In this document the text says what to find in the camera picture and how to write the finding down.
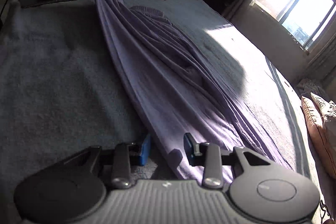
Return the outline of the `lavender purple garment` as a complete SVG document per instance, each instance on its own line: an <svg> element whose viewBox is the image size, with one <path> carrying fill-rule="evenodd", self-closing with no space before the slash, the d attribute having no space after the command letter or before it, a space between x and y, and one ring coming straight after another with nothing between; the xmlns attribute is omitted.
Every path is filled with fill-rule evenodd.
<svg viewBox="0 0 336 224"><path fill-rule="evenodd" d="M183 149L187 132L313 177L298 97L232 24L201 0L95 1L126 93L178 177L202 178Z"/></svg>

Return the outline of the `grey bed blanket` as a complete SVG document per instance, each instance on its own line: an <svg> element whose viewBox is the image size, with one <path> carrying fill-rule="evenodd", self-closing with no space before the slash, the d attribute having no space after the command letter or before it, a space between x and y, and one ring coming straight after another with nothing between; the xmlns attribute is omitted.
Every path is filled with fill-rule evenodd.
<svg viewBox="0 0 336 224"><path fill-rule="evenodd" d="M301 100L243 34L202 0L123 1L162 11L248 105L289 165L322 186ZM10 1L1 30L1 223L20 220L13 192L25 176L143 131L110 59L95 0L30 9Z"/></svg>

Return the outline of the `orange pillow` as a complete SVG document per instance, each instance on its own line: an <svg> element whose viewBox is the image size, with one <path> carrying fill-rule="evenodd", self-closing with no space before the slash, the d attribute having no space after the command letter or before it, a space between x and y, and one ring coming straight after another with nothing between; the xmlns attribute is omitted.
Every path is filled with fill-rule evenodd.
<svg viewBox="0 0 336 224"><path fill-rule="evenodd" d="M330 177L335 178L335 141L330 140L329 134L323 128L321 114L311 96L302 96L301 106L309 136L319 159Z"/></svg>

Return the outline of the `grey patterned pillow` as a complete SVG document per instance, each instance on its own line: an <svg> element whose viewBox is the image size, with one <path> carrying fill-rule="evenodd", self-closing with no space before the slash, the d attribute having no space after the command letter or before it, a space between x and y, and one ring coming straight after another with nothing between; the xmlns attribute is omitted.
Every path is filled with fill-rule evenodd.
<svg viewBox="0 0 336 224"><path fill-rule="evenodd" d="M329 134L330 140L335 141L335 103L333 101L327 102L314 93L310 95L321 114L323 128Z"/></svg>

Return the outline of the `window with frame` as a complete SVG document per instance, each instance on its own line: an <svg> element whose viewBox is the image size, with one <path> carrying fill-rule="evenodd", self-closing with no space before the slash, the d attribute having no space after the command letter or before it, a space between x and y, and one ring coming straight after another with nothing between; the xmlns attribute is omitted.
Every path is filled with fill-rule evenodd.
<svg viewBox="0 0 336 224"><path fill-rule="evenodd" d="M252 0L249 5L276 20L306 51L335 16L335 0Z"/></svg>

